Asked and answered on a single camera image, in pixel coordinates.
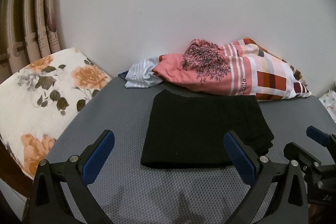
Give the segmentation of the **black pants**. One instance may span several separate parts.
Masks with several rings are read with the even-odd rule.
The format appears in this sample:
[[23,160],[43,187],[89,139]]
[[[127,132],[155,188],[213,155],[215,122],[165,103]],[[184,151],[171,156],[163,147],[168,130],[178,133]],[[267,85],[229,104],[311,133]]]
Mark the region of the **black pants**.
[[231,166],[223,143],[229,131],[259,156],[272,147],[274,135],[255,96],[185,97],[164,90],[154,97],[141,165],[154,169]]

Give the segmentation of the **white dotted cloth pile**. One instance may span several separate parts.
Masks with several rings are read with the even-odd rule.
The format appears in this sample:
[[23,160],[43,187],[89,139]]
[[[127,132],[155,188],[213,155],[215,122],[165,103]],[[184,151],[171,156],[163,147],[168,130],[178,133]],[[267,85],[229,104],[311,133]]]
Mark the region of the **white dotted cloth pile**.
[[319,98],[319,101],[323,104],[334,123],[336,123],[336,92],[329,90]]

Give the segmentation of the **grey mesh mattress pad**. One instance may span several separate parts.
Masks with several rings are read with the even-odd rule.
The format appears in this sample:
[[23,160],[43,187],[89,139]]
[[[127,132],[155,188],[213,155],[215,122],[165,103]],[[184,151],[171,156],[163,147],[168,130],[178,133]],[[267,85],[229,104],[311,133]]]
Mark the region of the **grey mesh mattress pad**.
[[[49,162],[80,155],[105,130],[116,142],[91,193],[114,223],[225,223],[249,186],[234,167],[158,170],[140,165],[142,147],[156,94],[163,89],[185,97],[210,97],[173,84],[126,89],[113,79],[76,116],[47,155]],[[326,148],[306,136],[308,126],[335,134],[335,123],[314,96],[259,103],[274,134],[267,156],[287,163],[283,149],[295,142],[323,165],[334,164]]]

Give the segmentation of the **pink patterned blanket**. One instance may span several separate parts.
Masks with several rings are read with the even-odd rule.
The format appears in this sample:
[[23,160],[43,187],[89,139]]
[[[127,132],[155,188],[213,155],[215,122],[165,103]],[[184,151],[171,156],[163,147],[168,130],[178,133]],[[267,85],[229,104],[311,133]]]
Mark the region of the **pink patterned blanket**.
[[160,56],[152,71],[194,92],[259,101],[311,96],[300,71],[250,38],[223,46],[194,39],[185,53]]

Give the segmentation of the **floral white pillow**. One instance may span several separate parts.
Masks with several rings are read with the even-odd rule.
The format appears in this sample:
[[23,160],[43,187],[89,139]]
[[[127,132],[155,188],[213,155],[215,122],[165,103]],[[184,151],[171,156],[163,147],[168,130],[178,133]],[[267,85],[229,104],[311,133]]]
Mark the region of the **floral white pillow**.
[[76,48],[43,57],[1,83],[1,141],[34,178],[41,159],[111,80]]

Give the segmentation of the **light blue striped cloth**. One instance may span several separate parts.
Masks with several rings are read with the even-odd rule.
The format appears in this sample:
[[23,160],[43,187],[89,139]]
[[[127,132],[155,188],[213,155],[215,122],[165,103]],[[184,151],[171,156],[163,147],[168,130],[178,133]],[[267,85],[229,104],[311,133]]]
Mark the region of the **light blue striped cloth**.
[[126,88],[150,88],[162,80],[156,76],[153,69],[159,64],[159,57],[148,57],[134,63],[126,74]]

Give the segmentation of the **beige curtain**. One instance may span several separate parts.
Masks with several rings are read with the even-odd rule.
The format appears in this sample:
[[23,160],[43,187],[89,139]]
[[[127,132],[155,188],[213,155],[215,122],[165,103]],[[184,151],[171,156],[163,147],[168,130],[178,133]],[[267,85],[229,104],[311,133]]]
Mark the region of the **beige curtain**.
[[55,0],[1,0],[1,81],[60,49]]

